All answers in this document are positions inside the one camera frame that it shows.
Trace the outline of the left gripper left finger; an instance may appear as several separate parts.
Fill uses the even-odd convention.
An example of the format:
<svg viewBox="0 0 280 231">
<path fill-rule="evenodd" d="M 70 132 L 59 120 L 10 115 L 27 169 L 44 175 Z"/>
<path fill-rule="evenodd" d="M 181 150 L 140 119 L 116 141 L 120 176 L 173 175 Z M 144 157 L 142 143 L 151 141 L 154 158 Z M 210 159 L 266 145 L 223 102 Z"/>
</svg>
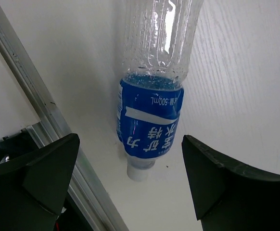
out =
<svg viewBox="0 0 280 231">
<path fill-rule="evenodd" d="M 0 164 L 0 231 L 51 231 L 61 214 L 80 139 L 69 134 Z"/>
</svg>

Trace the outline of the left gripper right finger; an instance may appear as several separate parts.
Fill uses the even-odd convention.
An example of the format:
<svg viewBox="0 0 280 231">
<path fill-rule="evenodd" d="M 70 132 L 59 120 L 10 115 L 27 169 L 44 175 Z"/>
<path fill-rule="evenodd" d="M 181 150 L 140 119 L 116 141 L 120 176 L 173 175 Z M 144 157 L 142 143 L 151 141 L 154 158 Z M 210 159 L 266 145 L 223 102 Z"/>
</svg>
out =
<svg viewBox="0 0 280 231">
<path fill-rule="evenodd" d="M 280 175 L 186 135 L 182 152 L 196 218 L 205 231 L 280 231 Z"/>
</svg>

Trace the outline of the blue label water bottle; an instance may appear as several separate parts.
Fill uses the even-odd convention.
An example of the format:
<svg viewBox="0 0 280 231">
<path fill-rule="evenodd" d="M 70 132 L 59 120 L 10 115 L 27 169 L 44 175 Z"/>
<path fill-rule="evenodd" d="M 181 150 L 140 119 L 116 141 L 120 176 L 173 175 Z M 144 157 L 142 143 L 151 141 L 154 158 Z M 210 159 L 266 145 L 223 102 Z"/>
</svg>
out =
<svg viewBox="0 0 280 231">
<path fill-rule="evenodd" d="M 147 179 L 171 148 L 183 104 L 201 0 L 129 0 L 117 135 L 127 175 Z"/>
</svg>

